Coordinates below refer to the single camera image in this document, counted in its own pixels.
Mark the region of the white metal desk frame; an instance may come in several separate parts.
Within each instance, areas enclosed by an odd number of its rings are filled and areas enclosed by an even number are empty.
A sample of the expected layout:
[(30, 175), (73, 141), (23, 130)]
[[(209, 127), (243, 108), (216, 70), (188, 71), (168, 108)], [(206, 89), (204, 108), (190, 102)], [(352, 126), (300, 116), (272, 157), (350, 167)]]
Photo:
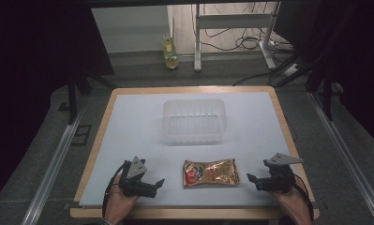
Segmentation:
[(218, 52), (258, 50), (267, 67), (274, 69), (270, 41), (279, 7), (279, 2), (265, 0), (192, 5), (194, 69), (202, 70), (202, 47)]

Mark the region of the white table mat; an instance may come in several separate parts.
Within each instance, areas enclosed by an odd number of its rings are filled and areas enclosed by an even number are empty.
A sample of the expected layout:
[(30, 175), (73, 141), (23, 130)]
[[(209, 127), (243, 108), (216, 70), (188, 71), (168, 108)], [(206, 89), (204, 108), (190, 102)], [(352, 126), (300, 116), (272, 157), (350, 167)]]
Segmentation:
[[(224, 102), (227, 127), (217, 144), (172, 145), (162, 126), (164, 104), (173, 99), (217, 98)], [(80, 205), (99, 206), (115, 171), (126, 160), (143, 158), (142, 180), (163, 186), (154, 199), (141, 198), (139, 206), (269, 206), (276, 201), (248, 181), (249, 173), (269, 175), (263, 162), (290, 147), (273, 102), (266, 92), (215, 94), (117, 95), (96, 164)], [(184, 187), (185, 161), (210, 162), (233, 158), (241, 179), (236, 187)]]

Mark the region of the person's right hand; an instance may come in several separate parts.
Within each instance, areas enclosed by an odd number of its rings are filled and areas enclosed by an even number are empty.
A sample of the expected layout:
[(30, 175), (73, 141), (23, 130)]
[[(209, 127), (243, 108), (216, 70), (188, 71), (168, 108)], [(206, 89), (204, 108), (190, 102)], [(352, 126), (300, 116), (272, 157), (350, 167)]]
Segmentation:
[(302, 194), (294, 187), (288, 193), (271, 192), (286, 215), (295, 225), (313, 225)]

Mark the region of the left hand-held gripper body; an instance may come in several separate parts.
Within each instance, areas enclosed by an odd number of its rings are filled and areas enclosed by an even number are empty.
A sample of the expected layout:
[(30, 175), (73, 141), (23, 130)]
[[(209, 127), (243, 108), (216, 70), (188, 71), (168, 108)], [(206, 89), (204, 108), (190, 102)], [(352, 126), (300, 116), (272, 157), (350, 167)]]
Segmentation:
[(119, 186), (125, 196), (156, 197), (158, 186), (142, 181), (147, 172), (144, 162), (144, 159), (135, 157), (131, 161), (126, 160), (121, 166)]

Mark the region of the clear plastic container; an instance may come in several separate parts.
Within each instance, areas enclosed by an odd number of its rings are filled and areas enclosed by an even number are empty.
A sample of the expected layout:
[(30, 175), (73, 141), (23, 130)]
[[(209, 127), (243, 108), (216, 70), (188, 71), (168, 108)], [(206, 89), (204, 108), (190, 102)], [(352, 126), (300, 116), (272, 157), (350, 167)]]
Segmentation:
[(225, 104), (218, 98), (168, 100), (162, 127), (171, 145), (218, 144), (227, 127)]

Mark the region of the black stand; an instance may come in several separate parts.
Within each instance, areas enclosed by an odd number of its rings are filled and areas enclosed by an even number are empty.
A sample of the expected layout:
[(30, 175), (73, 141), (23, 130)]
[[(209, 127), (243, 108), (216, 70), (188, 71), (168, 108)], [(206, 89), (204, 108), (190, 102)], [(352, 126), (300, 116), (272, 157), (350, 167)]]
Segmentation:
[(58, 108), (59, 112), (69, 112), (69, 118), (67, 122), (69, 125), (73, 125), (76, 123), (78, 112), (81, 111), (77, 106), (76, 90), (79, 90), (79, 92), (83, 96), (88, 96), (92, 92), (92, 87), (88, 82), (89, 79), (93, 79), (94, 81), (103, 84), (111, 90), (117, 88), (114, 83), (90, 72), (84, 72), (83, 74), (78, 75), (69, 75), (67, 77), (68, 102), (62, 102)]
[(332, 121), (331, 97), (333, 95), (333, 64), (324, 57), (319, 57), (311, 64), (311, 74), (305, 84), (308, 92), (315, 92), (322, 84), (322, 112)]

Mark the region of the silver aluminium rail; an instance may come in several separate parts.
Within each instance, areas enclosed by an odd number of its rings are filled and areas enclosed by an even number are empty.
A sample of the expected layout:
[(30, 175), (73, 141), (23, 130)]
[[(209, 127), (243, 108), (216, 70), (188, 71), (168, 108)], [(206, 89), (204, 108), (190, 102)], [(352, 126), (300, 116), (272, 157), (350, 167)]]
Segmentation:
[(347, 171), (352, 177), (354, 184), (362, 195), (368, 210), (374, 217), (374, 188), (367, 181), (362, 170), (358, 166), (356, 160), (353, 158), (350, 148), (345, 143), (341, 134), (339, 133), (336, 124), (331, 121), (324, 113), (322, 109), (322, 103), (319, 97), (315, 94), (308, 93), (309, 98), (312, 100), (313, 105), (317, 111), (318, 116), (322, 120), (322, 123), (329, 134), (336, 150), (338, 151)]
[(60, 168), (67, 154), (67, 150), (70, 147), (76, 129), (80, 124), (82, 115), (84, 113), (84, 108), (85, 106), (82, 105), (73, 122), (66, 126), (60, 142), (56, 146), (52, 160), (50, 161), (50, 164), (37, 188), (37, 192), (24, 215), (21, 225), (37, 225), (45, 203), (51, 193), (56, 177), (59, 174)]

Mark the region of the wooden table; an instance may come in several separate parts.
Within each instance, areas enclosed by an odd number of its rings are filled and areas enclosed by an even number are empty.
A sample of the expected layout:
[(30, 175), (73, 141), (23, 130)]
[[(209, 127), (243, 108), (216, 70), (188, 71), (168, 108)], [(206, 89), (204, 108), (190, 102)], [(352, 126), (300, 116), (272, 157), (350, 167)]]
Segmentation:
[[(101, 215), (101, 205), (82, 206), (80, 200), (96, 164), (99, 147), (101, 146), (104, 129), (109, 124), (114, 99), (117, 95), (153, 95), (153, 94), (215, 94), (239, 92), (266, 92), (269, 94), (275, 108), (287, 145), (288, 155), (297, 154), (285, 116), (280, 107), (275, 90), (269, 86), (198, 86), (198, 87), (158, 87), (158, 88), (118, 88), (112, 91), (108, 106), (103, 115), (97, 132), (90, 157), (88, 158), (82, 180), (75, 195), (78, 207), (71, 209), (70, 214), (75, 218), (98, 218)], [(282, 212), (277, 203), (269, 206), (139, 206), (130, 213), (132, 219), (273, 219), (279, 218)]]

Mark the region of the person's left hand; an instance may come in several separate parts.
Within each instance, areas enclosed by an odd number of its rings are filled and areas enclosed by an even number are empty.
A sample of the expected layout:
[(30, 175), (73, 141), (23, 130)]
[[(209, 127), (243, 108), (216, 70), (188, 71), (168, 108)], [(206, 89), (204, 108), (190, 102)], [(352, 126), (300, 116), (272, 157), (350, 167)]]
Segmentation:
[(106, 212), (104, 214), (104, 219), (111, 225), (120, 225), (139, 199), (138, 196), (125, 196), (123, 190), (118, 185), (119, 180), (120, 176), (117, 176), (111, 185), (106, 204)]

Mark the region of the white power strip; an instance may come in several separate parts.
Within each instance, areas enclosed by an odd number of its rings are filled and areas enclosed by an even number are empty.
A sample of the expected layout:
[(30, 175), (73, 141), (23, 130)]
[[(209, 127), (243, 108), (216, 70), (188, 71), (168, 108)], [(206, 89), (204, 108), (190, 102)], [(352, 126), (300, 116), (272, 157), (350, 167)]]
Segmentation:
[(299, 70), (301, 68), (301, 66), (299, 64), (292, 64), (289, 68), (287, 68), (283, 74), (288, 77), (290, 75), (292, 75), (293, 73), (295, 73), (297, 70)]

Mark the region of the gold snack packet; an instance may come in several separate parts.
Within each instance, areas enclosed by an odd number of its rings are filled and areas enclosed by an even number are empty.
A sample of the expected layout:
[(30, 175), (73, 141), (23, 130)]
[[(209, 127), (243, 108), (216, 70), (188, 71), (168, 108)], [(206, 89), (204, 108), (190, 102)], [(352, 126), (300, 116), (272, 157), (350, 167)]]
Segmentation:
[(185, 188), (203, 185), (237, 186), (240, 178), (235, 159), (212, 162), (186, 160), (183, 165), (183, 184)]

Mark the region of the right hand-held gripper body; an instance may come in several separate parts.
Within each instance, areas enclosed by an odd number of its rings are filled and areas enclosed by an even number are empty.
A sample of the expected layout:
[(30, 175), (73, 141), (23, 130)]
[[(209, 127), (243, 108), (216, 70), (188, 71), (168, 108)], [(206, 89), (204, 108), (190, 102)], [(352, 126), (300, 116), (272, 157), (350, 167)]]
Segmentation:
[(291, 165), (303, 162), (299, 157), (291, 157), (280, 153), (265, 159), (263, 164), (269, 169), (270, 176), (255, 179), (257, 190), (288, 192), (295, 184)]

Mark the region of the yellow drink bottle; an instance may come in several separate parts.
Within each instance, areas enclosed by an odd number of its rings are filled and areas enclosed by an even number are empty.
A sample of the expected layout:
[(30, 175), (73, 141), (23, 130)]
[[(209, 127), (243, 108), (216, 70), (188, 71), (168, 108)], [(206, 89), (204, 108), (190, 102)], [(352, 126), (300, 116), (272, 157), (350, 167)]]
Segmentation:
[(166, 67), (168, 69), (176, 69), (179, 66), (178, 55), (175, 49), (173, 38), (165, 33), (162, 39), (162, 50)]

